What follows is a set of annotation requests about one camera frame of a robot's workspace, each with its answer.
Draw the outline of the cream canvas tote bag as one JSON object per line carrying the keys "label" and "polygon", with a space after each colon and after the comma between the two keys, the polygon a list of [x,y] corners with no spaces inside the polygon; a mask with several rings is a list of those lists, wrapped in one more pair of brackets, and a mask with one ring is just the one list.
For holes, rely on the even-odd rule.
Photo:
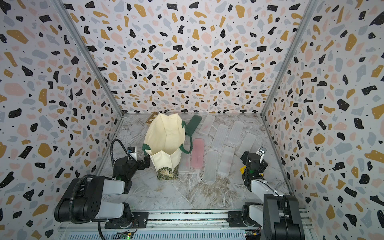
{"label": "cream canvas tote bag", "polygon": [[178,114],[158,114],[150,124],[142,150],[150,157],[160,180],[178,178],[179,165],[182,154],[190,154],[193,144],[189,148],[184,146],[189,135],[187,124]]}

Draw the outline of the translucent case with pink mark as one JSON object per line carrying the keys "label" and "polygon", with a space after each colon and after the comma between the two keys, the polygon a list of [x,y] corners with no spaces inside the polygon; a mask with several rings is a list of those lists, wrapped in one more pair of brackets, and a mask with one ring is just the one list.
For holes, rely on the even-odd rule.
{"label": "translucent case with pink mark", "polygon": [[190,172],[190,154],[182,152],[179,164],[179,174],[188,174]]}

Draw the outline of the dark green case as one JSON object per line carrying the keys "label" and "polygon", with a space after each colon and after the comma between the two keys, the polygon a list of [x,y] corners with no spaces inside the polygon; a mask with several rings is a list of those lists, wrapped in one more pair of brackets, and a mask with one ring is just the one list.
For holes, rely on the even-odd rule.
{"label": "dark green case", "polygon": [[192,136],[194,132],[196,131],[197,127],[199,126],[200,122],[202,120],[201,116],[193,115],[191,120],[186,125],[186,135]]}

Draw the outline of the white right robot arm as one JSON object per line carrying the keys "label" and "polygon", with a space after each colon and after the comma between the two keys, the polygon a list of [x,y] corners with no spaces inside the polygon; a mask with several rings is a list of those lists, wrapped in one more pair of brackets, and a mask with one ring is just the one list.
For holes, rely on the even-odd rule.
{"label": "white right robot arm", "polygon": [[283,195],[273,189],[264,178],[268,163],[264,160],[266,150],[245,151],[241,156],[241,168],[245,187],[263,202],[245,203],[242,218],[245,225],[258,226],[247,240],[304,240],[305,231],[296,197]]}

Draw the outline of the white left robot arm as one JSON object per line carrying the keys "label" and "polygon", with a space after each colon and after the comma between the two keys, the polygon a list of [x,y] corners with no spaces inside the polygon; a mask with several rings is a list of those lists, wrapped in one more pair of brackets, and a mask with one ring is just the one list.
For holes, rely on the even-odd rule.
{"label": "white left robot arm", "polygon": [[137,160],[128,155],[114,161],[113,177],[86,175],[72,180],[55,208],[55,220],[73,224],[109,222],[115,228],[129,227],[134,222],[129,204],[107,202],[103,197],[128,194],[135,173],[149,167],[149,156]]}

